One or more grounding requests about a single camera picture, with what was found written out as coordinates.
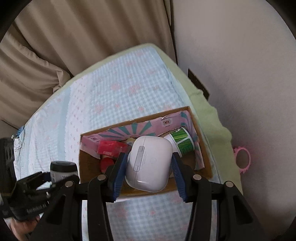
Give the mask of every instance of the black electrical outlet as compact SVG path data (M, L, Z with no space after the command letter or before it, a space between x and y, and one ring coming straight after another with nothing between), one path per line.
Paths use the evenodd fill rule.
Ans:
M207 89L204 87L204 85L199 81L199 79L192 73L190 69L188 69L188 78L191 80L191 82L196 86L196 88L203 91L204 97L209 100L210 94L207 91Z

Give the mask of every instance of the red package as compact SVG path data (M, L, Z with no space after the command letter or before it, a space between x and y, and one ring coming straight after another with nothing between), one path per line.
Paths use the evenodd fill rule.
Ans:
M118 141L100 141L97 153L118 158L120 152L126 153L128 145Z
M111 157L105 157L100 160L100 169L101 172L105 173L108 166L114 165L114 161Z

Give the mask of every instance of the human hand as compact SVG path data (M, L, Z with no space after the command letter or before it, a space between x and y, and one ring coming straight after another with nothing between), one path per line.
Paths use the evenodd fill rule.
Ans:
M27 240L26 234L32 232L40 220L40 216L36 216L35 219L19 222L14 218L11 220L11 231L19 241Z

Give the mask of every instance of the cardboard box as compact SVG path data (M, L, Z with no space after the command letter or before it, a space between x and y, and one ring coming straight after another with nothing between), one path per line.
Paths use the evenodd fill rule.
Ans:
M83 136L90 136L93 134L98 134L98 133L110 130L112 128L127 126L127 125L131 125L133 123L142 123L142 122L153 120L153 119L156 119L159 117L164 119L166 116L168 116L172 113L177 113L177 112L185 111L185 110L187 110L189 112L194 129L195 129L196 134L198 136L198 142L199 142L200 151L201 151L201 155L202 155L202 159L203 159L203 165L204 165L204 168L202 168L200 170L195 170L194 172L209 179L212 177L212 169L211 169L207 149L206 149L204 140L202 139L200 129L196 123L196 120L194 119L194 117L192 115L190 107L188 107L188 106L178 108L178 109L169 110L169 111L160 112L157 114L153 114L153 115L145 116L142 118L121 122L121 123L118 123L118 124L115 124L112 126L107 126L107 127L101 128L101 129L90 131L90 132L82 134L81 138ZM192 169L194 169L196 167L195 152L192 151L192 152L186 154L181 159L182 159L183 163L189 165ZM84 151L80 151L80 153L79 153L79 170L80 170L81 183L89 182L91 179L93 179L94 177L101 174L100 169L99 169L99 161L100 161L99 159L91 156L90 154L88 154ZM165 189L163 189L162 191L160 191L158 193L165 193L165 192L169 192L169 191L174 191L176 189L177 189L177 187L176 187L176 183L175 183L175 178L169 178L168 184L166 185ZM158 194L158 193L150 193L150 192L134 189L134 188L130 187L126 183L126 181L124 181L120 196L121 197L143 196L143 195L153 195L153 194Z

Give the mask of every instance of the screw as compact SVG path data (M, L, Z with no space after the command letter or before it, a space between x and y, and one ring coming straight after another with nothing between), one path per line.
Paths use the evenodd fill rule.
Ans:
M67 188L72 187L72 186L73 186L73 182L72 182L72 181L67 181L67 182L65 183L65 186L66 186Z
M194 174L194 175L193 175L193 179L196 180L196 181L199 181L199 180L202 179L202 176L199 175L199 174Z
M229 187L229 188L232 188L234 186L234 184L231 181L227 181L226 186Z
M105 179L106 179L106 175L104 175L104 174L98 175L98 180L99 181L102 181L102 180L105 180Z

